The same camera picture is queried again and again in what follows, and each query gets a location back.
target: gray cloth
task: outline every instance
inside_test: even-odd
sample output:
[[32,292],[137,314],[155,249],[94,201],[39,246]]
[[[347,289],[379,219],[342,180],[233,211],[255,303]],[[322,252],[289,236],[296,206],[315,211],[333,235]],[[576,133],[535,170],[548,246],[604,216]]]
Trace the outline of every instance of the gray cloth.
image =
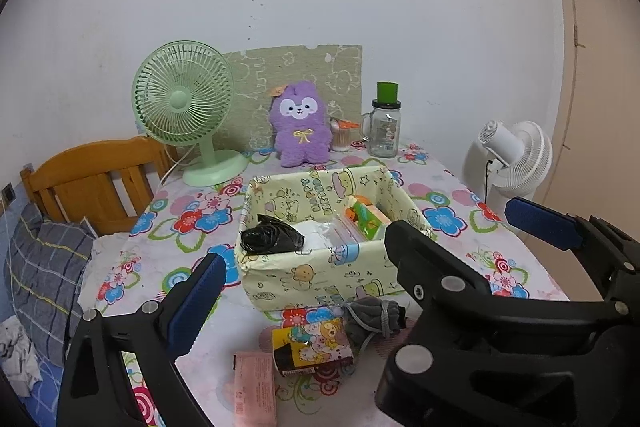
[[37,353],[61,367],[82,315],[76,299],[92,243],[88,230],[43,219],[30,203],[4,262],[4,283],[18,320]]
[[31,396],[42,376],[33,344],[15,315],[0,324],[0,362],[15,394]]
[[351,346],[360,351],[367,347],[376,334],[389,338],[400,331],[400,306],[396,301],[367,296],[343,306],[346,310],[344,330]]

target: yellow cartoon package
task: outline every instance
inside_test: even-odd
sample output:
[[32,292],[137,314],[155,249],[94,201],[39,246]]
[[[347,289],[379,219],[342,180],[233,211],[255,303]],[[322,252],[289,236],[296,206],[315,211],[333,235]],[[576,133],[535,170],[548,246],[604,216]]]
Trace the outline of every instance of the yellow cartoon package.
[[383,165],[254,178],[244,199],[234,254],[242,288],[256,308],[331,307],[402,289],[382,238],[262,255],[242,248],[240,233],[257,225],[258,214],[286,223],[331,222],[344,215],[350,196],[366,198],[392,221],[404,219],[431,233],[426,218]]
[[283,377],[353,363],[342,319],[273,330],[273,360]]

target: purple plush toy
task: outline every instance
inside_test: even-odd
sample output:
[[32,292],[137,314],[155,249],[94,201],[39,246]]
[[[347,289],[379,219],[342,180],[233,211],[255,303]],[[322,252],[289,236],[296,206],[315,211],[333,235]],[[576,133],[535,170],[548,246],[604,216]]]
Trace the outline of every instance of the purple plush toy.
[[314,83],[304,80],[290,84],[273,100],[270,121],[276,130],[276,151],[280,165],[296,167],[305,161],[329,161],[332,134],[324,123],[324,102]]

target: wooden chair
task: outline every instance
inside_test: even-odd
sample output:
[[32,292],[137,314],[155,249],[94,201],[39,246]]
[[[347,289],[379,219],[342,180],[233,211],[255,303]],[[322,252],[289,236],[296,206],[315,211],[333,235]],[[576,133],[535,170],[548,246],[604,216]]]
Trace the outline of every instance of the wooden chair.
[[[175,158],[175,148],[169,150]],[[137,217],[127,216],[110,172],[119,172],[129,200],[140,215],[153,198],[143,169],[149,163],[155,165],[161,178],[171,166],[161,143],[138,136],[68,149],[35,172],[22,170],[20,177],[30,200],[54,221],[66,221],[64,209],[74,222],[86,216],[100,234],[129,232]]]

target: mason jar handle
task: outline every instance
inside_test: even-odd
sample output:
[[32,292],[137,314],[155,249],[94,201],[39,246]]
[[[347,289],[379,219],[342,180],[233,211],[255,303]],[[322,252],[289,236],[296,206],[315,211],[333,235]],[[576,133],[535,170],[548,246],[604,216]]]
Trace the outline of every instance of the mason jar handle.
[[362,121],[360,122],[360,136],[362,137],[363,142],[369,141],[370,139],[369,133],[371,131],[371,115],[372,114],[373,114],[373,111],[366,112],[365,114],[362,115]]

